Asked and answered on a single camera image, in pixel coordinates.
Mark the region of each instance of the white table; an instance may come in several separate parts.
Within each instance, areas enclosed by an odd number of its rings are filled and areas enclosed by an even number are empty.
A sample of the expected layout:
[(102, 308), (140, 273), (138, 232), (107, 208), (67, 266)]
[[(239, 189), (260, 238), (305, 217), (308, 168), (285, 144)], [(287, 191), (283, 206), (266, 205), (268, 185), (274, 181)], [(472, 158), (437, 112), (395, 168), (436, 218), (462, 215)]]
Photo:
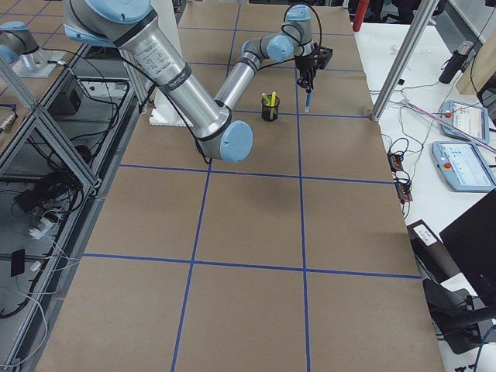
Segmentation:
[[(367, 82), (372, 92), (379, 91), (382, 88), (382, 84), (388, 75), (407, 31), (408, 26), (403, 25), (364, 23), (361, 30), (355, 33), (363, 69), (367, 74)], [(428, 26), (401, 77), (405, 80), (405, 83), (403, 86), (398, 86), (398, 89), (436, 83), (442, 72), (441, 66), (450, 57), (451, 51), (447, 49), (436, 28)], [(427, 112), (438, 112), (441, 104), (448, 98), (469, 104), (476, 103), (476, 97), (460, 95), (456, 88), (452, 89), (453, 83), (458, 76), (453, 79), (452, 84), (438, 83), (431, 87), (405, 89), (403, 92), (396, 91), (391, 100), (399, 102), (407, 98), (412, 104), (421, 107)], [(379, 121), (382, 133), (390, 136), (393, 140), (405, 137), (405, 134), (401, 131), (399, 115), (399, 105), (391, 103), (384, 110), (384, 114)], [(423, 142), (429, 131), (431, 120), (407, 108), (401, 110), (401, 117), (405, 132)], [(405, 156), (403, 161), (404, 169), (413, 177), (413, 202), (410, 203), (410, 210), (405, 223), (409, 225), (419, 219), (423, 219), (432, 231), (438, 235), (441, 230), (485, 195), (484, 193), (451, 191), (436, 170), (430, 143), (438, 140), (451, 140), (442, 133), (440, 125), (434, 123), (420, 158), (418, 153), (410, 153)], [(414, 140), (410, 139), (409, 142), (409, 150), (416, 151), (420, 149), (420, 145)], [(389, 139), (384, 137), (386, 149), (389, 148), (389, 143)], [(496, 146), (494, 136), (491, 139), (491, 145)], [(404, 149), (405, 141), (401, 141), (393, 147), (393, 150)], [(494, 154), (486, 150), (481, 152), (489, 164), (495, 163)], [(473, 291), (461, 274), (451, 278), (443, 285), (450, 290), (467, 288)], [(439, 342), (439, 348), (443, 355), (446, 371), (450, 372), (453, 372), (458, 367), (466, 367), (474, 363), (477, 355), (477, 350), (456, 355), (445, 342)], [(496, 345), (489, 344), (483, 348), (477, 371), (491, 372), (494, 371), (494, 366), (496, 366)]]

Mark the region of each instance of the blue pen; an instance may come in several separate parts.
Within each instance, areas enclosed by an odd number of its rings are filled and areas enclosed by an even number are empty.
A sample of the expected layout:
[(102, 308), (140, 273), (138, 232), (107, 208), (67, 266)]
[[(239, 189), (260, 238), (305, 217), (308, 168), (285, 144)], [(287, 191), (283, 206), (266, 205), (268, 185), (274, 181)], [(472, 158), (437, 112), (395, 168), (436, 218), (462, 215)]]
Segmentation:
[(312, 93), (307, 93), (307, 102), (305, 103), (305, 112), (310, 111), (310, 103), (312, 102)]

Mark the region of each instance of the red pole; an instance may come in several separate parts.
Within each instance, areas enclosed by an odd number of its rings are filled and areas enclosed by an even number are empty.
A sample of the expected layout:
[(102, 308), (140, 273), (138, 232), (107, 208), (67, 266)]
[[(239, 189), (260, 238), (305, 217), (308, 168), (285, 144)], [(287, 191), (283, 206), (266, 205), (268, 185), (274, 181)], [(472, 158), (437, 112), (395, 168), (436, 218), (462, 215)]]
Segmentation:
[(356, 10), (355, 19), (353, 20), (353, 31), (360, 31), (363, 19), (365, 18), (365, 13), (367, 12), (367, 7), (369, 6), (370, 0), (360, 0), (358, 3), (358, 9)]

